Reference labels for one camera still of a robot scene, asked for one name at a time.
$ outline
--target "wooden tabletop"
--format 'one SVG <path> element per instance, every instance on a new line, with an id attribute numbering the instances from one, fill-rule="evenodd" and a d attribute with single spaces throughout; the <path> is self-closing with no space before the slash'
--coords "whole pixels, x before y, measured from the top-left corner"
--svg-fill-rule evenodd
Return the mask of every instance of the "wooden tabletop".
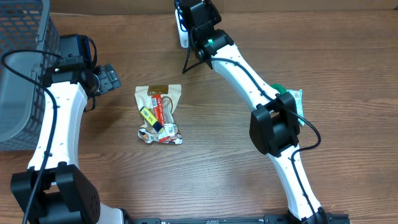
<path id="1" fill-rule="evenodd" d="M 205 218 L 287 212 L 271 161 L 249 137 L 250 111 L 206 65 L 181 70 L 186 51 L 174 15 L 53 16 L 61 34 L 86 34 L 98 63 L 111 62 L 122 87 L 84 114 L 79 161 L 101 201 L 132 217 Z M 312 189 L 328 212 L 352 223 L 396 223 L 398 215 L 398 13 L 224 14 L 218 26 L 269 84 L 303 90 L 305 117 L 320 147 L 302 154 Z M 136 86 L 181 84 L 174 117 L 181 146 L 148 145 Z M 316 137 L 306 126 L 301 146 Z M 11 175 L 33 151 L 0 152 L 0 223 L 20 223 Z"/>

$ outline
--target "red object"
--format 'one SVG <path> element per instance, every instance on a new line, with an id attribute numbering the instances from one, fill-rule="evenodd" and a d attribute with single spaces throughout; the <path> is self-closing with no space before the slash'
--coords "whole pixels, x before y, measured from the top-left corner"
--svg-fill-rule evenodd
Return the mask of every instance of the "red object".
<path id="1" fill-rule="evenodd" d="M 152 97 L 152 106 L 154 108 L 155 118 L 164 127 L 164 116 L 163 116 L 163 106 L 162 106 L 162 96 L 160 94 L 154 95 Z M 159 140 L 159 142 L 164 142 L 169 140 L 169 137 L 164 137 Z"/>

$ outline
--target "yellow marker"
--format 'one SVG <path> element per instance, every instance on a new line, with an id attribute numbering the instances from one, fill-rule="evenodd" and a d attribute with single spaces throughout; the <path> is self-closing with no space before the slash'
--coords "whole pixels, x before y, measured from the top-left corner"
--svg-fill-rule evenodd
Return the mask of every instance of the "yellow marker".
<path id="1" fill-rule="evenodd" d="M 145 106 L 139 110 L 139 112 L 143 115 L 145 120 L 158 132 L 162 133 L 164 128 L 160 122 L 155 118 L 155 116 L 146 108 Z"/>

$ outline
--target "gray plastic bin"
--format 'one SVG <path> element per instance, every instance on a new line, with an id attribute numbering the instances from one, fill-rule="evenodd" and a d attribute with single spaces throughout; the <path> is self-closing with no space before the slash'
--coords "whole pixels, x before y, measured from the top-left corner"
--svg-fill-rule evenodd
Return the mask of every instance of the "gray plastic bin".
<path id="1" fill-rule="evenodd" d="M 37 49 L 60 54 L 50 0 L 0 0 L 0 56 Z M 6 63 L 38 82 L 56 57 L 32 52 L 10 55 Z M 0 150 L 35 149 L 44 116 L 44 91 L 0 67 Z"/>

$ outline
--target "perforated basket side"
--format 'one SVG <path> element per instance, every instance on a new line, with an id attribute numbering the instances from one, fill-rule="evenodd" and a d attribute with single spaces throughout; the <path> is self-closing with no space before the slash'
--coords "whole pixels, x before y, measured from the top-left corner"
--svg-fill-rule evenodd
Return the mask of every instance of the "perforated basket side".
<path id="1" fill-rule="evenodd" d="M 49 10 L 49 5 L 44 6 L 41 1 L 0 2 L 0 56 L 16 49 L 38 49 L 60 54 L 58 30 L 49 18 L 49 12 L 43 12 L 44 9 Z M 41 30 L 43 22 L 47 27 Z M 40 36 L 44 39 L 38 44 Z M 36 80 L 40 81 L 45 69 L 52 66 L 57 58 L 48 55 L 38 57 L 41 57 L 41 63 Z M 35 86 L 32 109 L 26 125 L 12 138 L 0 142 L 0 150 L 35 149 L 40 136 L 44 107 L 44 92 Z"/>

